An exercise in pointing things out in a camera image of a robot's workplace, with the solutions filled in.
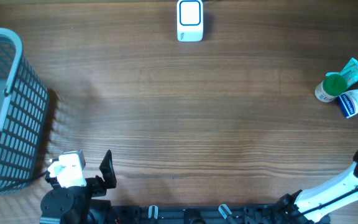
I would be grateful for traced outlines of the green lid jar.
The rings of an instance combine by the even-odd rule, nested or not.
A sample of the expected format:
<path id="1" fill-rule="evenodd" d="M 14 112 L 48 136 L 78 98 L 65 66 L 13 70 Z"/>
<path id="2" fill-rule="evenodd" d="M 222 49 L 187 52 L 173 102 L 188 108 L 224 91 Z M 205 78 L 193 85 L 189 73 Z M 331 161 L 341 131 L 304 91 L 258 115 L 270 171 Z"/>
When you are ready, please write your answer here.
<path id="1" fill-rule="evenodd" d="M 318 100 L 329 103 L 347 90 L 346 80 L 338 74 L 326 77 L 315 89 Z"/>

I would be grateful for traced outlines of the white blue plaster box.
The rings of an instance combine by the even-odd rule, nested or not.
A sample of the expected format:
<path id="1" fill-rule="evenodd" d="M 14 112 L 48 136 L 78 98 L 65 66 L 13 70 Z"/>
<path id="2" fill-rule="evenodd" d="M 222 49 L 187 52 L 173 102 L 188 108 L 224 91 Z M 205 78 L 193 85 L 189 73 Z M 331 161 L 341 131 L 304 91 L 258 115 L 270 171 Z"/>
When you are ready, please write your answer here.
<path id="1" fill-rule="evenodd" d="M 337 97 L 337 102 L 345 118 L 358 114 L 358 89 L 342 93 Z"/>

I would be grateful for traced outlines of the teal tissue pack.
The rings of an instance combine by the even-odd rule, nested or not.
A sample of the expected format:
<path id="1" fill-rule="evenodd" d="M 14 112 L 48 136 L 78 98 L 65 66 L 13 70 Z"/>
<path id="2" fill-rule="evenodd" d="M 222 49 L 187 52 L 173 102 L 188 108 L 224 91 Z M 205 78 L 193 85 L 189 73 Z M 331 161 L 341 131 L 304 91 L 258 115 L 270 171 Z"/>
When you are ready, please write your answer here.
<path id="1" fill-rule="evenodd" d="M 351 58 L 340 72 L 328 72 L 326 76 L 340 75 L 345 79 L 347 88 L 358 82 L 358 61 Z"/>

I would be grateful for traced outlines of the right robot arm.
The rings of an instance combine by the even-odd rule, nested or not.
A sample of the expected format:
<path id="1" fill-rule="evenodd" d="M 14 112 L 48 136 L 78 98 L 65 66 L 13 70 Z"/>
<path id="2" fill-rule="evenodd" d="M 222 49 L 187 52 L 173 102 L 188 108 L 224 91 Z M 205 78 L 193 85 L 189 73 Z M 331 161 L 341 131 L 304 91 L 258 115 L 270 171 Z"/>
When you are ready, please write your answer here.
<path id="1" fill-rule="evenodd" d="M 312 189 L 286 194 L 270 213 L 273 223 L 319 223 L 327 214 L 358 201 L 358 150 L 349 168 Z"/>

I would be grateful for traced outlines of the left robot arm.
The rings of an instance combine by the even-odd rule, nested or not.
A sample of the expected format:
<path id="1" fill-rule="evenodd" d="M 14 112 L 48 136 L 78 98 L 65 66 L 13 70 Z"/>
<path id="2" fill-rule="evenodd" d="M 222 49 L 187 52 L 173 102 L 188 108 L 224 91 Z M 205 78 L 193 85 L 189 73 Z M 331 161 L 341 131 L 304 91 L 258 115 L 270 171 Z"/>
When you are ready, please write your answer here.
<path id="1" fill-rule="evenodd" d="M 68 151 L 51 160 L 45 180 L 52 190 L 43 197 L 40 223 L 113 223 L 121 222 L 108 200 L 98 200 L 117 180 L 108 150 L 99 166 L 102 176 L 85 178 L 83 151 Z"/>

